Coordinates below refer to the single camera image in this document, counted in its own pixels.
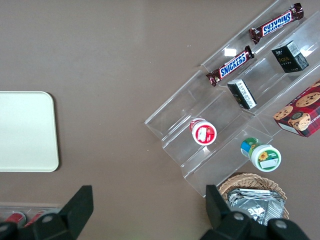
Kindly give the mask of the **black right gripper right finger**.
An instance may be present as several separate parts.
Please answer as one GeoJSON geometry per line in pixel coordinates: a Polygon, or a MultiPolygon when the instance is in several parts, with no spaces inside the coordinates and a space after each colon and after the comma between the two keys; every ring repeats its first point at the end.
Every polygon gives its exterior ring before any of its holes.
{"type": "Polygon", "coordinates": [[[202,240],[307,240],[293,221],[273,218],[267,226],[244,213],[231,211],[215,185],[206,186],[206,212],[211,224],[202,240]]]}

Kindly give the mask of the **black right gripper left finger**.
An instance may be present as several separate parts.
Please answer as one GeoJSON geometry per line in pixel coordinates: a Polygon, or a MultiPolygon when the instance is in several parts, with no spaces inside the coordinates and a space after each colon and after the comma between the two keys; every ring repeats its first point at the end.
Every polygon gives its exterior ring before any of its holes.
{"type": "Polygon", "coordinates": [[[76,240],[94,210],[91,185],[62,207],[0,207],[2,240],[76,240]]]}

